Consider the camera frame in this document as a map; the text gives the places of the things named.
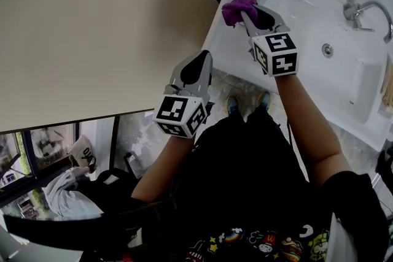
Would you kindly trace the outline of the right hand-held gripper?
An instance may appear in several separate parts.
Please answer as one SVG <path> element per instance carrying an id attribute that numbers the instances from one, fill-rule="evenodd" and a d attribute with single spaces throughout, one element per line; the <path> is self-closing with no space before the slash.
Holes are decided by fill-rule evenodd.
<path id="1" fill-rule="evenodd" d="M 265 75 L 279 77 L 298 72 L 298 48 L 290 29 L 277 12 L 254 4 L 257 22 L 254 24 L 245 11 L 241 11 L 249 36 L 249 50 Z"/>

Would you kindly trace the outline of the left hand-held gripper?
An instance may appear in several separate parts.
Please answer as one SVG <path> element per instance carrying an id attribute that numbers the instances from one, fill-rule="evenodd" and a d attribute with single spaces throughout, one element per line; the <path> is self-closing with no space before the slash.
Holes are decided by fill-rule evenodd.
<path id="1" fill-rule="evenodd" d="M 206 122 L 212 102 L 196 95 L 207 93 L 211 70 L 208 50 L 188 56 L 174 68 L 153 115 L 154 123 L 165 134 L 191 139 Z"/>

